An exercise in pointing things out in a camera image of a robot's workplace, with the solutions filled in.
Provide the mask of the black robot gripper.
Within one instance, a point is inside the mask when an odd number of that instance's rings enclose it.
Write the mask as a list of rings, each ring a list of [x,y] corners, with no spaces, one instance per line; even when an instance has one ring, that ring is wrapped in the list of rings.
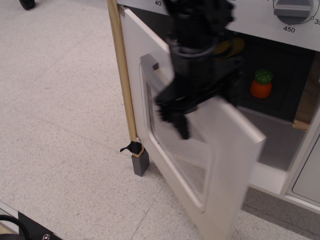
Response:
[[[241,94],[244,59],[240,56],[216,59],[208,51],[191,54],[171,50],[174,70],[172,82],[156,97],[161,118],[173,124],[180,137],[190,138],[188,121],[184,114],[216,96],[223,96],[237,105]]]

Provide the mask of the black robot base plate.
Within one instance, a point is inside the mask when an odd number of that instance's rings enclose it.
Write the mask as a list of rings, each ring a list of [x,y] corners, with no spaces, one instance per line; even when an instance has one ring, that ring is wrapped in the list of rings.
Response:
[[[31,240],[62,240],[51,230],[32,220],[21,212],[18,212],[18,220],[26,227]]]

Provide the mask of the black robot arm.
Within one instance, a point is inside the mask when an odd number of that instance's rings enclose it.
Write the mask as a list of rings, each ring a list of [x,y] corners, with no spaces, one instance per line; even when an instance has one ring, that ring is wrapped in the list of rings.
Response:
[[[172,82],[155,98],[163,121],[188,139],[186,115],[220,95],[236,104],[241,91],[243,59],[239,42],[226,27],[234,18],[228,0],[167,0],[172,22],[166,39],[174,70]]]

